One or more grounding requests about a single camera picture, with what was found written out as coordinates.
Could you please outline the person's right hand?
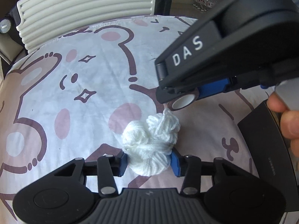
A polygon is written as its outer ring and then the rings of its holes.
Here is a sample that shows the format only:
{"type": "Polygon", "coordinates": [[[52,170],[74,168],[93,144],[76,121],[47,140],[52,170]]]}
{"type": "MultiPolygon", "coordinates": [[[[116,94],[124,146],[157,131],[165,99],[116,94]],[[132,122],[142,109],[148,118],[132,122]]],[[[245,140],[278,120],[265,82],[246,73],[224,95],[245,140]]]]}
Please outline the person's right hand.
{"type": "Polygon", "coordinates": [[[299,116],[298,111],[288,110],[286,105],[281,101],[281,99],[272,93],[268,100],[267,106],[270,110],[282,113],[281,116],[281,131],[285,138],[290,140],[290,147],[293,154],[298,157],[299,153],[299,116]]]}

